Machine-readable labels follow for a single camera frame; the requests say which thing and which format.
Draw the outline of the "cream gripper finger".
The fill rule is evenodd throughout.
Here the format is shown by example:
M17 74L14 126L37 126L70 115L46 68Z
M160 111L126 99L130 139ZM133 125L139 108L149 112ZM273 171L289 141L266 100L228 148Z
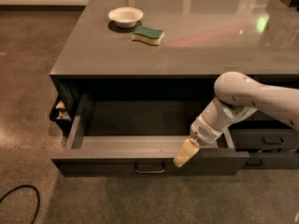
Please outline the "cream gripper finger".
M200 149L199 144L191 139L187 138L181 145L178 153L173 159L173 163L177 167L182 167L190 158L192 158Z

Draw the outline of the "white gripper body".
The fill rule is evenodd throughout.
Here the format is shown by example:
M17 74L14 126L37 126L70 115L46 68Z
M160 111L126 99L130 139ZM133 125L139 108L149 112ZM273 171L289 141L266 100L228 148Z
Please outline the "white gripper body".
M203 118L198 116L190 127L190 137L196 141L200 146L207 146L215 143L222 135L212 128Z

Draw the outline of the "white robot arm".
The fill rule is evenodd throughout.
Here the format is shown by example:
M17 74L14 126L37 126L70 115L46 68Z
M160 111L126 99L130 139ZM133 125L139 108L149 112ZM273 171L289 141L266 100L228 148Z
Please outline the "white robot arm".
M216 97L191 127L174 164L182 166L204 143L220 137L230 125L256 110L299 128L299 90L265 85L241 73L228 72L214 83ZM191 198L176 204L168 224L298 224L299 178L280 174L255 177L210 177L196 183Z

